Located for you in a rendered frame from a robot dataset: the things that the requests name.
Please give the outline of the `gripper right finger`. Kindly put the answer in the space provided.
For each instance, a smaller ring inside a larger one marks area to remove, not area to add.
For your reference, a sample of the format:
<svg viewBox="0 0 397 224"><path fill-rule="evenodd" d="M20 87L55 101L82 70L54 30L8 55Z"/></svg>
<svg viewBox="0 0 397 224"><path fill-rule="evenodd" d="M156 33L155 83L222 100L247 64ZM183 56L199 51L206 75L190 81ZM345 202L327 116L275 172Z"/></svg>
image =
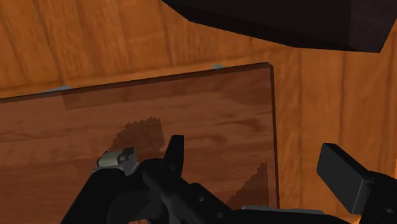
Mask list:
<svg viewBox="0 0 397 224"><path fill-rule="evenodd" d="M334 143L321 147L316 172L359 224L397 224L397 179L369 171Z"/></svg>

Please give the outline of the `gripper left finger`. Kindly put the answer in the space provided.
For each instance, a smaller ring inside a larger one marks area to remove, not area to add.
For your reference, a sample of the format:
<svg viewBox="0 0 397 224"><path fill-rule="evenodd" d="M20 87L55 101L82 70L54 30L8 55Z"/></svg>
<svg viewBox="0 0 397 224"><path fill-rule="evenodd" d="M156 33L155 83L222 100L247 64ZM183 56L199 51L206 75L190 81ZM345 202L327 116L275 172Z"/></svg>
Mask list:
<svg viewBox="0 0 397 224"><path fill-rule="evenodd" d="M174 135L163 158L143 161L130 175L105 168L90 175L60 224L235 224L232 209L181 177L184 137Z"/></svg>

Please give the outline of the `small grey angular object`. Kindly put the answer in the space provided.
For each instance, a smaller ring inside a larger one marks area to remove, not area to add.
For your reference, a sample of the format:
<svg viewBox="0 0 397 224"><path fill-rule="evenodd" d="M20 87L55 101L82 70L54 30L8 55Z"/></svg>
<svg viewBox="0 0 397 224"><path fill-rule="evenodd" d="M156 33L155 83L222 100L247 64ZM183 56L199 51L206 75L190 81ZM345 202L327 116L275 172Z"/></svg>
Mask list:
<svg viewBox="0 0 397 224"><path fill-rule="evenodd" d="M139 162L133 147L118 151L105 151L96 161L91 174L101 169L119 169L126 176L132 174L138 167Z"/></svg>

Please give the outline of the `brown wooden table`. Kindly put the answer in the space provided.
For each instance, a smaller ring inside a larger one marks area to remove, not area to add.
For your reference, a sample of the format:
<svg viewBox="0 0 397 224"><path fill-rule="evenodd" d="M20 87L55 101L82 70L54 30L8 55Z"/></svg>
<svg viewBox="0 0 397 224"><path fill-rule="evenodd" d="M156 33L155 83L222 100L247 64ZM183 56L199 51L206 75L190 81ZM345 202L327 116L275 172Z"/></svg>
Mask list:
<svg viewBox="0 0 397 224"><path fill-rule="evenodd" d="M231 208L277 207L266 64L0 99L0 224L59 224L105 151L185 138L183 178Z"/></svg>

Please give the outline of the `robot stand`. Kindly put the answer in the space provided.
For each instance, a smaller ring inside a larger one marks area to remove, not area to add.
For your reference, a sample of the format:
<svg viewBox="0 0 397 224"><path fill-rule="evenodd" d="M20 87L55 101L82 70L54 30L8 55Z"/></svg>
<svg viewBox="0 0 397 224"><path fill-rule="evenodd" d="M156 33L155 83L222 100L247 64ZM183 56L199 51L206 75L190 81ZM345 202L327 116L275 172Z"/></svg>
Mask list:
<svg viewBox="0 0 397 224"><path fill-rule="evenodd" d="M397 0L162 0L196 24L297 48L381 52Z"/></svg>

